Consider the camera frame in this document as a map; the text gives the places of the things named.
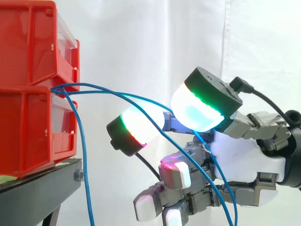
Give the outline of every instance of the glowing dome light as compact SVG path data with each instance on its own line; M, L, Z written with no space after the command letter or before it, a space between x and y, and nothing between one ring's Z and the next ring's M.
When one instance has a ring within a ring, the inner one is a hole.
M137 104L146 111L161 129L164 127L165 119L160 107L148 102ZM126 129L141 145L146 145L159 134L151 121L135 106L131 106L123 112L121 119Z
M177 120L197 132L206 132L224 120L217 110L204 104L185 84L174 93L171 106Z

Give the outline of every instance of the black cap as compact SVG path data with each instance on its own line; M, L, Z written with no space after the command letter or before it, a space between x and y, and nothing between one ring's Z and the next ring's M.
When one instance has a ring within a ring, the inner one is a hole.
M121 150L127 156L132 156L145 146L140 144L126 129L121 115L107 125L111 137L111 145L115 150Z
M237 93L201 67L197 67L185 80L187 88L203 103L229 118L243 104Z

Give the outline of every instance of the black cable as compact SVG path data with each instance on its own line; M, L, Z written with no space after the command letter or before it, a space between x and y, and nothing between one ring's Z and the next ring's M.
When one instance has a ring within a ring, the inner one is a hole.
M146 161L145 158L143 158L139 153L135 154L138 159L140 159L149 169L150 171L156 176L156 178L158 178L159 181L161 181L160 179L160 175L157 173L157 171L150 165L150 163L148 161Z
M275 111L290 125L294 127L299 127L301 125L300 119L297 119L297 121L292 121L273 101L271 101L267 96L263 95L261 92L257 90L251 91L254 95L258 96L265 102L267 102L272 108L275 109Z

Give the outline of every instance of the bolt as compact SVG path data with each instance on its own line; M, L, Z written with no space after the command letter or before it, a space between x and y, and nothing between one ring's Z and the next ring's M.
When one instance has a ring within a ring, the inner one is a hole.
M84 170L83 169L78 169L76 172L75 172L75 178L76 178L76 181L84 181Z

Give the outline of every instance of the white fingertip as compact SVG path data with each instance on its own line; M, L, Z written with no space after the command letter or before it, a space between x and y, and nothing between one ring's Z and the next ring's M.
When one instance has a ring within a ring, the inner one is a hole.
M188 188L191 186L191 179L189 174L188 165L184 162L177 162L174 164L180 172L182 188Z
M151 195L141 196L135 205L138 221L149 221L156 218L154 200Z
M182 226L181 213L179 210L169 210L165 220L166 226Z

